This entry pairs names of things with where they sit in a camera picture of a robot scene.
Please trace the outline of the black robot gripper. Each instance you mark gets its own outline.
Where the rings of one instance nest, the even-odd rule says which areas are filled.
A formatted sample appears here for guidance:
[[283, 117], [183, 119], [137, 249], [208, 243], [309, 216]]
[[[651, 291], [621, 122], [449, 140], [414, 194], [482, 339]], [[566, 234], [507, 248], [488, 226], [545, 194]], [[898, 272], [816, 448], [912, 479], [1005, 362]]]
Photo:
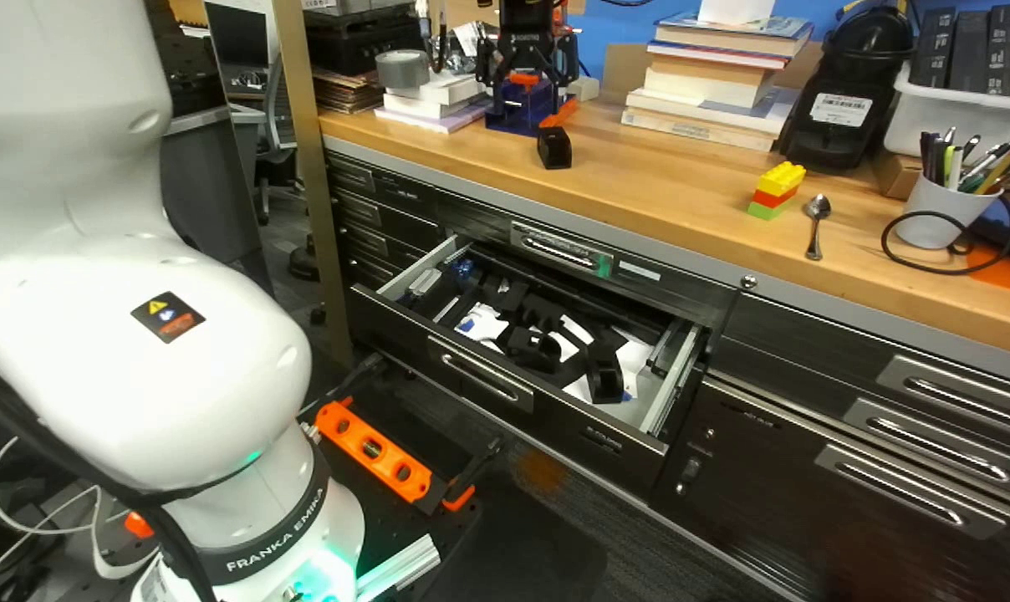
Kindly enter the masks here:
[[554, 84], [579, 78], [579, 40], [567, 25], [567, 0], [501, 0], [497, 54], [506, 69], [531, 68]]

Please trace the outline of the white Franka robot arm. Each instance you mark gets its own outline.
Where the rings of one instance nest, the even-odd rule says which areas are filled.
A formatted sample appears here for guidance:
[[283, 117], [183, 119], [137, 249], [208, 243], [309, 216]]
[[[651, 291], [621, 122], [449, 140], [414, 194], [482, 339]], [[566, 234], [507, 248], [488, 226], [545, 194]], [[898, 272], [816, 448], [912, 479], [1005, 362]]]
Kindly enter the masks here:
[[364, 508], [301, 414], [310, 345], [170, 226], [170, 89], [144, 0], [0, 0], [0, 379], [159, 548], [129, 602], [375, 602], [439, 569], [420, 536], [361, 569]]

